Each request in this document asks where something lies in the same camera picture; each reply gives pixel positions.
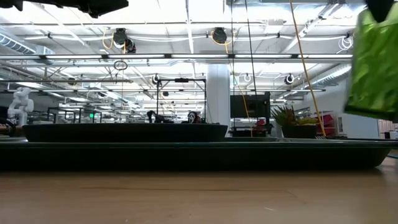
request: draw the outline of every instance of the table surface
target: table surface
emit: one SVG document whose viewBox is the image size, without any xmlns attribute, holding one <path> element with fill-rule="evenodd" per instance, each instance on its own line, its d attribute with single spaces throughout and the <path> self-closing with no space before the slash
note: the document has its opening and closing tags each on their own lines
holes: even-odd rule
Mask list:
<svg viewBox="0 0 398 224">
<path fill-rule="evenodd" d="M 398 223 L 398 162 L 329 172 L 1 173 L 0 223 Z"/>
</svg>

